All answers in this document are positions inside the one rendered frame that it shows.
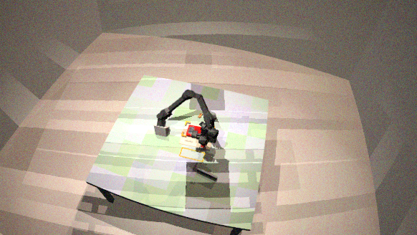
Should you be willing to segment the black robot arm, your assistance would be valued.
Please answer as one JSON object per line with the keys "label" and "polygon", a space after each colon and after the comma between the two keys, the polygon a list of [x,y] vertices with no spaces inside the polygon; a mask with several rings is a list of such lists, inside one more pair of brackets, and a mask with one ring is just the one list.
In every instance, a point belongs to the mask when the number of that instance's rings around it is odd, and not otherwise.
{"label": "black robot arm", "polygon": [[[169,118],[172,115],[172,112],[184,101],[191,99],[192,97],[196,98],[198,100],[198,103],[201,107],[201,110],[203,112],[203,118],[204,122],[201,121],[199,125],[201,126],[201,132],[204,134],[208,134],[213,139],[216,139],[219,135],[219,130],[217,130],[214,127],[214,121],[215,118],[213,115],[209,112],[209,109],[206,106],[206,103],[203,99],[203,95],[195,93],[193,90],[186,90],[180,98],[178,98],[173,104],[171,104],[169,107],[163,108],[157,115],[157,125],[159,127],[165,127],[166,125],[166,119]],[[200,138],[198,140],[198,143],[201,145],[207,145],[208,144],[208,136],[202,136],[200,135]]]}

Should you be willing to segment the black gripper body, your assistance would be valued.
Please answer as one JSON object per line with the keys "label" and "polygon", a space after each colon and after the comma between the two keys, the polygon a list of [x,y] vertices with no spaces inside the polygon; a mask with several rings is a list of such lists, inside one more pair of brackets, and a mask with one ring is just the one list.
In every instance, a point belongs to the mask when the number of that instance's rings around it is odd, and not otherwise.
{"label": "black gripper body", "polygon": [[202,136],[208,136],[208,140],[210,140],[212,143],[216,143],[216,139],[213,139],[212,137],[210,137],[207,133],[206,134],[204,134],[204,133],[202,133],[201,132],[201,134],[198,134],[198,131],[196,131],[196,130],[193,130],[193,132],[192,132],[192,134],[191,134],[191,138],[194,138],[194,139],[196,139],[196,138],[200,138],[200,135],[202,135]]}

